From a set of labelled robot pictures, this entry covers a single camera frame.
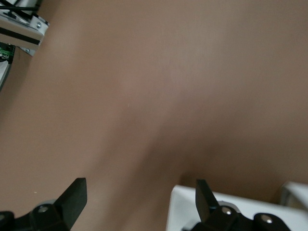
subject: white plastic part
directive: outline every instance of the white plastic part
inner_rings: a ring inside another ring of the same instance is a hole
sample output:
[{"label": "white plastic part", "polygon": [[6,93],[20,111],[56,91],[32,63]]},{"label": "white plastic part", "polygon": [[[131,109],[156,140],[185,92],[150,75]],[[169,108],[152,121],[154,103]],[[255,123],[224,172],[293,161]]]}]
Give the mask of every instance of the white plastic part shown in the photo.
[{"label": "white plastic part", "polygon": [[308,212],[308,185],[296,182],[285,183],[282,187],[281,204]]},{"label": "white plastic part", "polygon": [[[270,213],[281,218],[292,231],[308,230],[308,214],[303,210],[216,192],[214,195],[218,201],[235,204],[249,219],[253,219],[256,213]],[[199,221],[195,205],[195,189],[175,186],[171,193],[166,231],[181,231],[184,227],[189,229]]]}]

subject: screw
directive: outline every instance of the screw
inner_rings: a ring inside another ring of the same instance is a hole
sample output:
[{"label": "screw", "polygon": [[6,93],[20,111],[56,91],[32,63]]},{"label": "screw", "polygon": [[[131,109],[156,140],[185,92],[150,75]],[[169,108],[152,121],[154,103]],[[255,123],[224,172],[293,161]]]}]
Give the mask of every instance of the screw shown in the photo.
[{"label": "screw", "polygon": [[46,206],[41,206],[38,210],[39,213],[45,213],[48,210],[48,207]]},{"label": "screw", "polygon": [[262,215],[262,216],[261,216],[261,219],[262,219],[264,222],[268,223],[268,224],[273,223],[273,220],[272,220],[269,216],[267,216],[267,215]]},{"label": "screw", "polygon": [[227,214],[227,215],[231,215],[231,210],[229,209],[229,208],[227,208],[227,207],[223,207],[222,208],[222,212],[224,213],[224,214]]}]

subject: black mount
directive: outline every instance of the black mount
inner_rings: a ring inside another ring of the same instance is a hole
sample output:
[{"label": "black mount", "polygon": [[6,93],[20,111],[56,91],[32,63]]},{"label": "black mount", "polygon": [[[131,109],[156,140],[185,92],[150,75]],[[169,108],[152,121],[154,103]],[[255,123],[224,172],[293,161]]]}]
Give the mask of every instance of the black mount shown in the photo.
[{"label": "black mount", "polygon": [[77,178],[53,204],[39,205],[19,218],[1,211],[0,231],[70,231],[86,203],[86,179]]},{"label": "black mount", "polygon": [[258,213],[248,219],[229,206],[220,206],[205,180],[197,180],[196,206],[201,219],[191,231],[290,231],[273,214]]}]

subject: metal screw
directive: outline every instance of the metal screw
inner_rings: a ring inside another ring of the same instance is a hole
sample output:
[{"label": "metal screw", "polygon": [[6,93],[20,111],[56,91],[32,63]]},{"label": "metal screw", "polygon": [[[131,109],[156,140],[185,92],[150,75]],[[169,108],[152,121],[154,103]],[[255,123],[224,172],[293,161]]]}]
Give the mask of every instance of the metal screw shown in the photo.
[{"label": "metal screw", "polygon": [[48,210],[48,207],[46,206],[41,206],[38,210],[39,213],[45,213]]},{"label": "metal screw", "polygon": [[227,214],[227,215],[231,215],[231,210],[229,209],[229,208],[227,208],[227,207],[223,207],[222,208],[222,212],[224,213],[224,214]]},{"label": "metal screw", "polygon": [[268,223],[268,224],[273,223],[273,220],[272,220],[269,216],[267,216],[267,215],[262,215],[262,216],[261,216],[261,219],[262,219],[264,222]]}]

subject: brown surface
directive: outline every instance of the brown surface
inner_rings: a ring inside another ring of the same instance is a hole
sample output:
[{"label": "brown surface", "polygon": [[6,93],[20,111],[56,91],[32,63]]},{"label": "brown surface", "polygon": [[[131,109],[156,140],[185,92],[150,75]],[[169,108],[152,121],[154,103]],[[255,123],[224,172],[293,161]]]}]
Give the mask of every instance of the brown surface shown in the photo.
[{"label": "brown surface", "polygon": [[87,177],[78,230],[163,230],[172,187],[308,183],[308,1],[46,0],[0,93],[0,210]]}]

